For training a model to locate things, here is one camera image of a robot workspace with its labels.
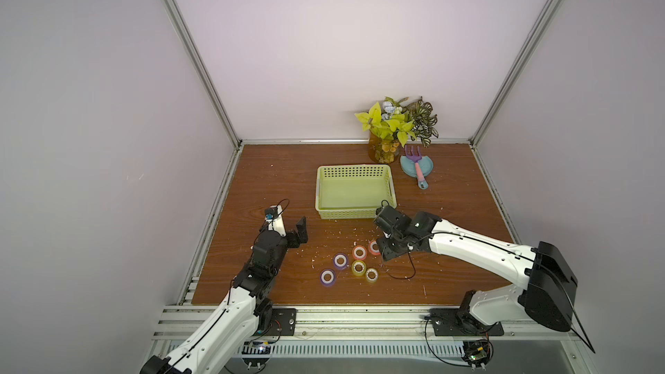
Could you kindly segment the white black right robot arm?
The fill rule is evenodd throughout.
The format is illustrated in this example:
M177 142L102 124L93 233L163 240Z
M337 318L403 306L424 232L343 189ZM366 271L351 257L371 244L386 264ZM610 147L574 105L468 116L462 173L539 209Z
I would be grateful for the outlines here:
M556 332L573 329L578 279L560 250L549 242L532 247L462 228L420 211L406 216L389 204L374 223L385 261L414 252L448 256L487 270L507 282L489 291L465 294L456 320L466 330L481 330L507 320L532 320Z

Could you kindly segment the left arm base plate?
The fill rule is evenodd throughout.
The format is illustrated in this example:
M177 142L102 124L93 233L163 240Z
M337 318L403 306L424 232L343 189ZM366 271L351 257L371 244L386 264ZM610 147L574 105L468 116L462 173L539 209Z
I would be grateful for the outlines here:
M292 337L297 322L296 308L273 308L270 317L261 318L257 337Z

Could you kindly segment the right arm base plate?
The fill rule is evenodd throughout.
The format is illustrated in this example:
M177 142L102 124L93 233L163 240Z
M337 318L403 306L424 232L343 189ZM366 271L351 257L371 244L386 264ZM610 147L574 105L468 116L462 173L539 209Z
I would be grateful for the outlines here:
M505 331L500 322L488 326L477 322L469 315L460 317L457 308L432 308L429 322L436 337L481 337L503 336Z

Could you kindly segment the purple tape roll front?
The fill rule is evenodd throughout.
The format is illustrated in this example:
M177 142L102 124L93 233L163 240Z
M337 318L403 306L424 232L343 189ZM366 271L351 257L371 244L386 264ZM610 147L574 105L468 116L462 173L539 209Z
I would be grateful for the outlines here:
M327 268L320 272L320 283L324 287L332 287L336 280L337 277L334 270Z

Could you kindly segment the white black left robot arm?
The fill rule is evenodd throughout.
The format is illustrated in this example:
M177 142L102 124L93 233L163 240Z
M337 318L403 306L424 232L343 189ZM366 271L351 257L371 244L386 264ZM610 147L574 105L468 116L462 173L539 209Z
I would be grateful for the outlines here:
M220 305L183 344L164 358L151 356L142 373L218 373L258 331L270 328L275 285L289 249L308 242L307 219L287 231L279 216L268 216L249 260L233 279Z

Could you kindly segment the pink tape roll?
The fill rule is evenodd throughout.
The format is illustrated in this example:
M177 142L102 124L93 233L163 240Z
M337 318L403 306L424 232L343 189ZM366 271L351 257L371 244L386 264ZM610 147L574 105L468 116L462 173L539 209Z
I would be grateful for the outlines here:
M352 256L355 261L365 261L367 249L364 246L356 245L353 248Z

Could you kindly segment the light green perforated storage basket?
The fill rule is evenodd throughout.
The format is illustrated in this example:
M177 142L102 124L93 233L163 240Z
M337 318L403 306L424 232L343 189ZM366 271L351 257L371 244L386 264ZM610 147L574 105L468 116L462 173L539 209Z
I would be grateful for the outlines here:
M324 220L373 219L376 210L398 206L387 164L320 166L315 209Z

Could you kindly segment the purple tape roll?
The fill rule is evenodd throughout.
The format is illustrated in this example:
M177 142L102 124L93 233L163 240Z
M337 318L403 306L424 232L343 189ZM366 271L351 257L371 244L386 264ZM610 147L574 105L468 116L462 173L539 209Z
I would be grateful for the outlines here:
M337 270L344 270L348 267L349 261L347 255L338 253L334 256L334 266Z
M332 287L336 280L337 277L334 270L327 268L320 272L320 283L324 287Z

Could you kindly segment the yellow tape roll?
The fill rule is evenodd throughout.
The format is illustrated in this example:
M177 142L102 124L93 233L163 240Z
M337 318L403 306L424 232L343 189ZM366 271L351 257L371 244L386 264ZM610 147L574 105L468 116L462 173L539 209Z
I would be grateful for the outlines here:
M356 277L364 277L367 266L364 261L356 260L351 265L351 272Z

